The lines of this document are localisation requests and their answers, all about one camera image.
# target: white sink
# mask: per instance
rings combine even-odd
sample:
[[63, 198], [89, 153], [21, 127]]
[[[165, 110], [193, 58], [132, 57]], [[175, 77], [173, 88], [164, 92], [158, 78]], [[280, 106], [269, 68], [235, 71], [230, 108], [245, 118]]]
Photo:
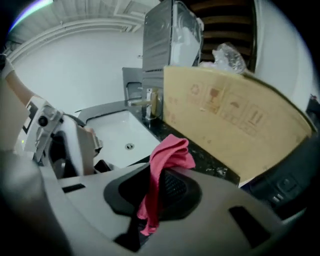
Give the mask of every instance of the white sink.
[[[124, 168], [151, 155], [160, 143], [127, 110], [89, 120], [87, 125], [103, 142], [103, 148], [93, 160], [94, 164], [103, 159]], [[132, 145], [132, 149], [127, 148], [128, 144]]]

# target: countertop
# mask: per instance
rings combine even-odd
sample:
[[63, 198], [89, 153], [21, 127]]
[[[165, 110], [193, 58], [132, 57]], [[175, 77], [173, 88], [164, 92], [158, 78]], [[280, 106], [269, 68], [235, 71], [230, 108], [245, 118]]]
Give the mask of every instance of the countertop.
[[[169, 134], [173, 134], [178, 138], [188, 139], [186, 136], [159, 118], [146, 120], [143, 118], [142, 107], [128, 106], [126, 100], [83, 109], [81, 110], [78, 118], [86, 123], [90, 119], [124, 110], [130, 111], [159, 141], [163, 141]], [[240, 177], [235, 172], [195, 144], [192, 140], [188, 140], [188, 150], [195, 162], [195, 168], [193, 168], [194, 171], [227, 180], [235, 185], [239, 184]]]

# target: drain grate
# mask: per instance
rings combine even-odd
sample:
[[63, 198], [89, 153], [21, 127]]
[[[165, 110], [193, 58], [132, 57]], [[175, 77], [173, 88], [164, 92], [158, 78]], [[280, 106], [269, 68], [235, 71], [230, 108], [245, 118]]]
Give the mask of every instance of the drain grate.
[[135, 145], [132, 143], [128, 143], [125, 145], [126, 150], [133, 150], [135, 148]]

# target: pink towel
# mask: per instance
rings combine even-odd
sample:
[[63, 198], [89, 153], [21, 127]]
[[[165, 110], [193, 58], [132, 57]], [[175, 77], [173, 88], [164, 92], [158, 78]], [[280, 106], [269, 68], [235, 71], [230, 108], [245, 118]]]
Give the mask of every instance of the pink towel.
[[139, 219], [147, 219], [146, 227], [141, 231], [145, 236], [154, 233], [159, 226], [159, 178], [163, 168], [180, 166], [189, 169], [196, 166], [193, 157], [188, 153], [188, 144], [189, 141], [186, 138], [177, 138], [170, 134], [150, 155], [149, 191], [143, 198], [137, 213]]

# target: white wall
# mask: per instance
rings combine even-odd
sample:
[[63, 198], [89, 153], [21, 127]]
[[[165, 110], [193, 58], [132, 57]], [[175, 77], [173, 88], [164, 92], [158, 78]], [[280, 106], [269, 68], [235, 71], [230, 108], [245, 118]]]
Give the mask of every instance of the white wall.
[[23, 83], [67, 113], [125, 99], [122, 68], [142, 68], [143, 33], [88, 31], [13, 63]]
[[309, 50], [286, 16], [270, 1], [255, 0], [257, 61], [255, 75], [306, 110], [314, 68]]

